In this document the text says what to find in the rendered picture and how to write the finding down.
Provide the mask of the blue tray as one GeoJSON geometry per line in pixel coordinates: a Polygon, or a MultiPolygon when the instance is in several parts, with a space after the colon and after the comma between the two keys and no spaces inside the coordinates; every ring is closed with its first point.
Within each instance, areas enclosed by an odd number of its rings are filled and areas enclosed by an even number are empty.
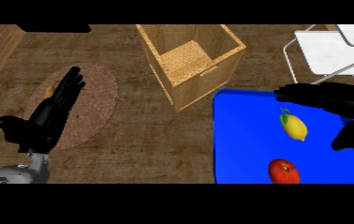
{"type": "Polygon", "coordinates": [[[282,158],[306,184],[354,184],[354,149],[332,149],[344,119],[320,109],[282,103],[270,91],[222,89],[213,100],[214,179],[219,184],[267,184],[269,164],[282,158]],[[309,128],[303,141],[282,128],[283,110],[309,128]]]}

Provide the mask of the black appliance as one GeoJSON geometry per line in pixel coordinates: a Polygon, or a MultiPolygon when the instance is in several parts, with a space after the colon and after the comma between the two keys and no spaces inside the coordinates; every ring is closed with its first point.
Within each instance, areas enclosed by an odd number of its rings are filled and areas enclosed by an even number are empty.
{"type": "Polygon", "coordinates": [[[92,31],[92,27],[89,24],[74,25],[19,24],[18,27],[25,32],[40,33],[89,33],[92,31]]]}

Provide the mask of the small yellow fruit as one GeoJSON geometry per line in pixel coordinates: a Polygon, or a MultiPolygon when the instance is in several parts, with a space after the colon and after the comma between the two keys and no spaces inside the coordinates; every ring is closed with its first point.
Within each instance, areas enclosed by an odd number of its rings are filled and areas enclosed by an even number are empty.
{"type": "Polygon", "coordinates": [[[56,83],[47,87],[46,92],[45,92],[45,98],[49,98],[53,96],[56,87],[58,87],[56,83]]]}

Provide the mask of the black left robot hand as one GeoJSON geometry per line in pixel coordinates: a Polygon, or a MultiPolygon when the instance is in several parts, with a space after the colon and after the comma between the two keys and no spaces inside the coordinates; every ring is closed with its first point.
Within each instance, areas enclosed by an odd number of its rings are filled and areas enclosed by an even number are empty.
{"type": "Polygon", "coordinates": [[[5,139],[18,145],[19,153],[49,154],[56,147],[84,85],[80,67],[71,67],[53,95],[42,101],[30,119],[0,116],[5,139]]]}

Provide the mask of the round brown woven placemat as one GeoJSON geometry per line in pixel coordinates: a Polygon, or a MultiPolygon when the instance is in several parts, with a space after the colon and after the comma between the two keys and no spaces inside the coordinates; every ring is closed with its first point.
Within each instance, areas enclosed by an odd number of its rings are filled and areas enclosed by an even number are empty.
{"type": "Polygon", "coordinates": [[[84,144],[102,131],[114,115],[118,100],[118,80],[109,68],[92,63],[76,64],[86,85],[70,112],[55,151],[84,144]]]}

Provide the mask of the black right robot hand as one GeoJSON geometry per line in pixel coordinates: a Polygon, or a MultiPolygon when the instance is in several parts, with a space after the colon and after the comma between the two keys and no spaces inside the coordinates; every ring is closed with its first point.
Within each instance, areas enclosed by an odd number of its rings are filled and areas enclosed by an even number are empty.
{"type": "Polygon", "coordinates": [[[354,85],[338,82],[292,83],[275,94],[278,101],[323,109],[348,119],[332,141],[332,149],[354,149],[354,85]]]}

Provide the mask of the yellow lemon with green leaf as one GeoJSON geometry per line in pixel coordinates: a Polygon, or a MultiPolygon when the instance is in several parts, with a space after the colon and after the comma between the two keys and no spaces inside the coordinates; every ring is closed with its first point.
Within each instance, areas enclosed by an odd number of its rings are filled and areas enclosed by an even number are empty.
{"type": "Polygon", "coordinates": [[[288,136],[304,142],[309,134],[307,125],[288,109],[281,110],[279,121],[288,136]]]}

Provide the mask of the red apple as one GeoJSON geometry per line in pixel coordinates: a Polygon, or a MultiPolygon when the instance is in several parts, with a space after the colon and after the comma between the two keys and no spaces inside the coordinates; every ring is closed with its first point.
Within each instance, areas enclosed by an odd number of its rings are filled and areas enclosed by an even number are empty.
{"type": "Polygon", "coordinates": [[[269,175],[275,184],[298,184],[300,171],[285,159],[275,159],[269,164],[269,175]]]}

